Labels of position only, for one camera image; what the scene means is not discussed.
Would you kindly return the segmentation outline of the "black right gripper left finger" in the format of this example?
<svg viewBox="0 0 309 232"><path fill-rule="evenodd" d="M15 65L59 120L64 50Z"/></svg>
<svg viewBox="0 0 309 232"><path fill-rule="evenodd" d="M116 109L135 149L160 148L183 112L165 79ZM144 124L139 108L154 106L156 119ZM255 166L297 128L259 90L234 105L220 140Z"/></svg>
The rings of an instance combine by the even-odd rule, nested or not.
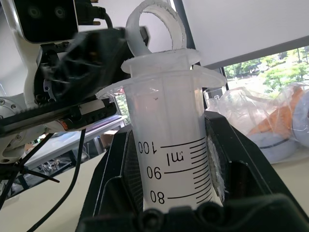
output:
<svg viewBox="0 0 309 232"><path fill-rule="evenodd" d="M143 211L143 189L132 129L120 129L96 166L82 219Z"/></svg>

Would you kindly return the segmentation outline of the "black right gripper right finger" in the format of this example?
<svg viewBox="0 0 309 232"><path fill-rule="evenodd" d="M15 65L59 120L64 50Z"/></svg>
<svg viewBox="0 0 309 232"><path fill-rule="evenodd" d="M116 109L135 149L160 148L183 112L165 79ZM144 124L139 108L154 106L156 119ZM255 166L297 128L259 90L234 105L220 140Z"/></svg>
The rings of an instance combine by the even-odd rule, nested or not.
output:
<svg viewBox="0 0 309 232"><path fill-rule="evenodd" d="M221 204L283 194L299 203L258 146L216 112L204 113L207 154L214 191Z"/></svg>

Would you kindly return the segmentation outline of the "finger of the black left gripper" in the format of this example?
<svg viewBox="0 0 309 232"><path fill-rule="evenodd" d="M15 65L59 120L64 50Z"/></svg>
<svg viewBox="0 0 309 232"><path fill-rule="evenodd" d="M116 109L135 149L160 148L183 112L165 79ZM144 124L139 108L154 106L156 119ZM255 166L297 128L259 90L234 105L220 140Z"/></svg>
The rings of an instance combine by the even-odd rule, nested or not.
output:
<svg viewBox="0 0 309 232"><path fill-rule="evenodd" d="M131 57L124 28L79 33L64 57L54 67L44 68L49 97L57 102L93 97L99 90L129 78L121 65Z"/></svg>
<svg viewBox="0 0 309 232"><path fill-rule="evenodd" d="M144 42L149 42L149 33L146 26L140 26L140 34Z"/></svg>

